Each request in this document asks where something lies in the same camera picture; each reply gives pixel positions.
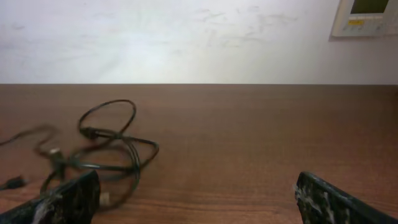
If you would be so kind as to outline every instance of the wall-mounted control panel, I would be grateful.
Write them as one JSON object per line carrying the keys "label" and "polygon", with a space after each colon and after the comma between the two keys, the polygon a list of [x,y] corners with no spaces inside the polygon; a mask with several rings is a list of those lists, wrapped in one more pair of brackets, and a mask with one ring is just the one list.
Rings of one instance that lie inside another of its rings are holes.
{"label": "wall-mounted control panel", "polygon": [[334,37],[398,34],[398,0],[341,0]]}

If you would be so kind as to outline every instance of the black cable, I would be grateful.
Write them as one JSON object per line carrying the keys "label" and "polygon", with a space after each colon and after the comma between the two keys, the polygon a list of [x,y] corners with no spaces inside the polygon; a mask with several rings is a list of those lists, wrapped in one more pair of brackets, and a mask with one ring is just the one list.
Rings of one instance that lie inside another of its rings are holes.
{"label": "black cable", "polygon": [[[126,124],[119,130],[119,131],[113,131],[110,129],[101,129],[101,128],[92,128],[92,127],[83,127],[83,122],[84,120],[91,115],[93,112],[101,109],[104,106],[113,104],[113,103],[128,103],[132,106],[132,115],[126,122]],[[100,179],[102,181],[116,181],[116,180],[121,180],[125,179],[127,177],[133,177],[131,183],[130,183],[130,189],[122,195],[122,197],[114,202],[112,205],[107,206],[107,207],[100,207],[99,212],[104,211],[104,210],[109,210],[112,208],[116,208],[120,206],[122,203],[124,203],[129,196],[132,194],[134,189],[137,187],[139,183],[139,178],[141,174],[141,170],[145,168],[148,163],[153,160],[153,158],[157,155],[159,152],[159,145],[150,140],[145,140],[145,139],[139,139],[139,138],[134,138],[131,136],[125,136],[124,132],[127,130],[127,128],[130,126],[132,121],[134,120],[134,117],[136,116],[137,113],[137,108],[135,104],[130,101],[130,100],[113,100],[109,102],[102,103],[98,106],[95,106],[94,108],[90,109],[87,111],[83,116],[79,119],[78,121],[78,130],[79,132],[84,135],[84,137],[90,139],[90,140],[97,140],[97,139],[105,139],[105,141],[94,144],[92,146],[88,147],[83,147],[74,153],[70,155],[68,159],[64,159],[61,152],[56,149],[52,149],[50,151],[45,151],[42,149],[42,146],[48,142],[50,139],[52,139],[57,132],[56,129],[52,126],[40,126],[35,129],[31,129],[28,131],[21,132],[14,137],[10,138],[9,140],[5,142],[0,142],[0,146],[4,144],[8,144],[10,142],[15,141],[18,138],[21,138],[23,136],[26,136],[28,134],[33,134],[37,133],[38,131],[50,131],[50,134],[45,138],[44,140],[40,141],[35,149],[35,152],[38,153],[40,156],[46,157],[47,159],[50,159],[53,164],[53,169],[54,171],[47,177],[47,179],[44,181],[40,193],[45,192],[49,186],[49,183],[51,180],[54,178],[58,177],[61,181],[65,180],[65,168],[66,167],[72,167],[74,169],[96,169],[96,170],[111,170],[111,171],[117,171],[120,172],[120,174],[115,174],[115,175],[102,175],[100,176]],[[114,141],[121,140],[126,146],[126,152],[129,155],[129,158],[131,160],[131,165],[129,166],[108,166],[108,165],[101,165],[101,164],[93,164],[93,163],[86,163],[86,162],[81,162],[80,159],[91,154],[92,152],[98,152],[102,150],[110,150],[111,149],[111,143]],[[137,149],[135,148],[133,142],[139,142],[139,143],[144,143],[144,144],[149,144],[153,147],[152,154],[144,160],[144,162],[140,161]]]}

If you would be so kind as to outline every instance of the cable plug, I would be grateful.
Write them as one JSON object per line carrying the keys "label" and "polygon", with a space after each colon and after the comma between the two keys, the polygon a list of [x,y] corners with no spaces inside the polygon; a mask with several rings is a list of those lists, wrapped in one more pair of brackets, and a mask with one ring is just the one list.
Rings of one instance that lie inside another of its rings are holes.
{"label": "cable plug", "polygon": [[18,189],[26,185],[26,180],[22,176],[11,178],[4,184],[0,185],[0,190]]}
{"label": "cable plug", "polygon": [[90,140],[94,140],[94,139],[98,138],[98,135],[95,133],[95,131],[96,131],[96,129],[91,128],[91,127],[79,129],[80,134]]}

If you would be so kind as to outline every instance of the brown tabletop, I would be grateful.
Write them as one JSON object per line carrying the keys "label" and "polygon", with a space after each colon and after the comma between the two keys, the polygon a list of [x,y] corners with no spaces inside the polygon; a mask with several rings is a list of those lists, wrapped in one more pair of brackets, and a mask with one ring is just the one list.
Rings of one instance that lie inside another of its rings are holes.
{"label": "brown tabletop", "polygon": [[[78,118],[123,98],[138,109],[127,133],[157,141],[160,152],[127,203],[93,223],[302,223],[293,185],[303,170],[398,218],[395,86],[0,85],[0,137],[53,124],[68,154],[89,144]],[[88,123],[120,127],[129,112],[109,107]],[[36,196],[50,172],[34,142],[0,147],[0,182],[30,181],[0,192],[0,212]],[[107,190],[117,197],[124,184]]]}

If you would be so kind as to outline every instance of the wire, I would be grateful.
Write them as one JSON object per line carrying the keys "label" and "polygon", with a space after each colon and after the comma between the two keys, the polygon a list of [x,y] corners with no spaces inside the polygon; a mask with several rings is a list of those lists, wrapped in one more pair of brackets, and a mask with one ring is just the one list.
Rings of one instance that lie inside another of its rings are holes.
{"label": "wire", "polygon": [[[98,111],[102,107],[113,104],[113,103],[128,103],[132,106],[132,114],[131,114],[130,118],[128,119],[126,124],[119,131],[83,126],[83,123],[88,116],[90,116],[95,111]],[[15,136],[13,136],[12,138],[10,138],[7,141],[0,142],[0,146],[9,144],[9,143],[15,141],[16,139],[19,139],[26,135],[35,134],[35,133],[43,132],[43,131],[49,132],[49,135],[44,140],[41,140],[39,143],[37,143],[37,145],[34,147],[34,151],[38,155],[45,157],[47,159],[50,159],[53,164],[53,172],[47,177],[47,179],[42,184],[40,193],[43,193],[48,189],[49,183],[54,178],[58,177],[61,181],[64,181],[66,167],[72,167],[74,169],[79,169],[79,170],[80,169],[95,169],[95,170],[109,170],[109,171],[119,172],[119,174],[115,174],[115,175],[101,175],[100,179],[102,181],[117,181],[117,180],[125,179],[128,177],[133,177],[133,179],[130,183],[130,186],[129,186],[129,190],[126,191],[126,193],[123,194],[119,200],[114,202],[112,205],[108,205],[105,207],[100,206],[99,212],[103,212],[106,210],[110,210],[110,209],[119,207],[131,196],[131,194],[133,193],[133,191],[135,190],[135,188],[137,187],[137,185],[139,183],[141,170],[143,168],[145,168],[148,165],[148,163],[151,160],[153,160],[154,157],[159,152],[159,145],[154,141],[139,139],[139,138],[124,135],[124,132],[127,130],[127,128],[130,126],[130,124],[134,120],[136,113],[137,113],[136,105],[130,100],[113,100],[113,101],[102,103],[102,104],[95,106],[94,108],[88,110],[85,114],[83,114],[83,116],[78,121],[78,130],[79,130],[80,134],[82,134],[84,137],[86,137],[94,142],[97,139],[105,139],[105,141],[103,141],[101,143],[96,143],[92,146],[80,148],[79,150],[72,153],[68,159],[65,159],[62,156],[62,153],[59,151],[59,149],[52,149],[52,150],[44,150],[43,149],[43,145],[45,143],[49,142],[55,136],[55,134],[58,132],[58,130],[56,128],[49,126],[49,125],[43,125],[43,126],[39,126],[34,129],[30,129],[28,131],[23,131]],[[87,156],[93,152],[98,152],[98,151],[103,151],[103,150],[111,150],[112,149],[111,143],[113,143],[114,141],[117,141],[117,140],[122,141],[127,146],[127,149],[125,149],[125,150],[129,155],[129,159],[131,160],[131,164],[129,166],[109,166],[109,165],[101,165],[101,164],[87,163],[87,162],[81,161],[82,158],[84,158],[85,156]],[[153,148],[152,154],[146,160],[141,162],[139,155],[138,155],[138,151],[137,151],[136,147],[134,146],[133,142],[139,142],[139,143],[151,145]]]}

